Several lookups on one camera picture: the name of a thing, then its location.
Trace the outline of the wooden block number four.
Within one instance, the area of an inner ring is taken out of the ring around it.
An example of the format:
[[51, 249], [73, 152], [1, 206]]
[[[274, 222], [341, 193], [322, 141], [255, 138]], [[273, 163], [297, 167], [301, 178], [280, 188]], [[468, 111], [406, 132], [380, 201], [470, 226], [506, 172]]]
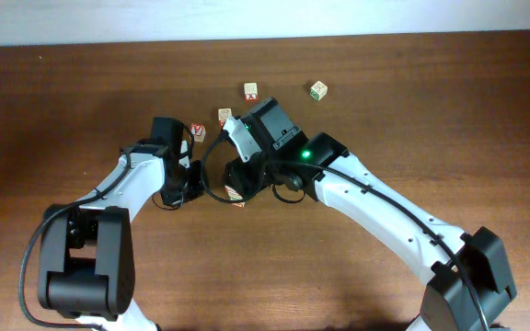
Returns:
[[225, 185], [225, 191], [229, 199], [233, 201], [232, 203], [233, 206], [237, 206], [239, 208], [245, 207], [245, 202], [243, 202], [243, 197], [238, 192], [236, 192], [232, 187]]

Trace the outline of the wooden block red A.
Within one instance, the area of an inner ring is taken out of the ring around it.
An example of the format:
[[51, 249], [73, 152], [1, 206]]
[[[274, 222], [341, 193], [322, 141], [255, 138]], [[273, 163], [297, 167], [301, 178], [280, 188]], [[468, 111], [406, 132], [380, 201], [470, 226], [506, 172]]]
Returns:
[[205, 126], [199, 123], [192, 123], [190, 125], [190, 131], [193, 135], [194, 142], [203, 143], [206, 136]]

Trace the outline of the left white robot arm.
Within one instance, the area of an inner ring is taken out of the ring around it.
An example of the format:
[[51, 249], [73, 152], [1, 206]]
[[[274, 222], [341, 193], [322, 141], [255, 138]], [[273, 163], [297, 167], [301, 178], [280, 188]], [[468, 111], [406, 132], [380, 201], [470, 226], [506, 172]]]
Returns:
[[175, 211], [202, 194], [190, 129], [155, 117], [149, 137], [121, 150], [112, 172], [90, 193], [53, 204], [37, 233], [37, 298], [66, 328], [157, 330], [135, 302], [131, 223], [148, 200]]

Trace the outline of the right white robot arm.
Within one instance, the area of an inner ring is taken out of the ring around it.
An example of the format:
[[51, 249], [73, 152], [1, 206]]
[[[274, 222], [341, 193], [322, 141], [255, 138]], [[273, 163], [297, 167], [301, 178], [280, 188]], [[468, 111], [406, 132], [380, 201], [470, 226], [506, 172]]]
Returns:
[[486, 227], [468, 234], [397, 193], [348, 148], [307, 137], [269, 97], [223, 121], [239, 157], [224, 179], [244, 200], [267, 186], [301, 191], [358, 223], [394, 252], [425, 287], [411, 330], [491, 330], [516, 298], [503, 241]]

